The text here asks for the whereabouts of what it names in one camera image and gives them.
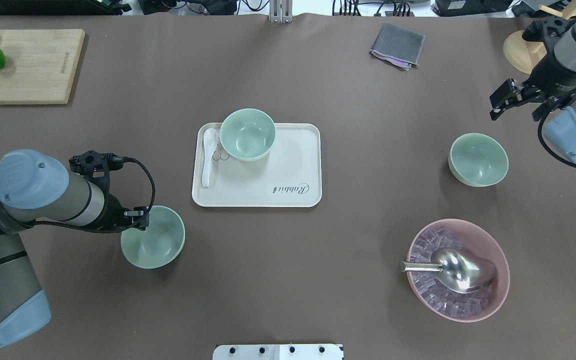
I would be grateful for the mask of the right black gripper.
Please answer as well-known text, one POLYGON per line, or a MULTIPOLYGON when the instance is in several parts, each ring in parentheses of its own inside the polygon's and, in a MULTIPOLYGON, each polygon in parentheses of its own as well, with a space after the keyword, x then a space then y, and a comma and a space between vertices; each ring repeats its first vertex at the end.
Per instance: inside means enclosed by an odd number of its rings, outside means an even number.
POLYGON ((503 112, 521 107, 528 103, 539 103, 531 116, 533 121, 540 122, 548 117, 554 110, 562 110, 569 105, 567 96, 549 95, 536 86, 527 85, 515 79, 506 79, 490 97, 492 121, 498 120, 503 112))

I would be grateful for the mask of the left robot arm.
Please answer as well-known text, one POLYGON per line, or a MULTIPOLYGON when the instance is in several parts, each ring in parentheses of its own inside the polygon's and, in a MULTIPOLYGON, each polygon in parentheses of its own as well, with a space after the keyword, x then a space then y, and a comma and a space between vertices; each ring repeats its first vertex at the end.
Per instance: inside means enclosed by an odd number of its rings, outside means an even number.
POLYGON ((64 166, 36 150, 0 159, 0 348, 29 337, 51 309, 20 234, 38 225, 97 234, 145 230, 152 205, 126 208, 110 194, 110 172, 132 157, 93 150, 64 166))

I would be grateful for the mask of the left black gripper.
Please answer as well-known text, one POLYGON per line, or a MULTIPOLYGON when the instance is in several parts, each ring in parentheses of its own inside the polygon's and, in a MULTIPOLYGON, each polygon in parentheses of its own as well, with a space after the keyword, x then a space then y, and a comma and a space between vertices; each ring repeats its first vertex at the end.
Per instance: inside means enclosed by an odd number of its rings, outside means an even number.
POLYGON ((124 166, 124 158, 114 153, 89 150, 69 159, 70 170, 84 177, 103 177, 124 166))

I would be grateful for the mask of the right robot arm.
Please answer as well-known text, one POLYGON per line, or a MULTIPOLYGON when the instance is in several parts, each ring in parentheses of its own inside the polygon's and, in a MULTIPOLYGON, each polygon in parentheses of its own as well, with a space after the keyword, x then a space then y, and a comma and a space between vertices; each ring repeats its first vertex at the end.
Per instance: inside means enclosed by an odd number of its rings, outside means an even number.
POLYGON ((521 36, 542 43, 546 53, 526 80, 506 79, 490 95, 490 118, 537 103, 532 118, 540 144, 556 160, 576 168, 576 19, 536 20, 521 36))

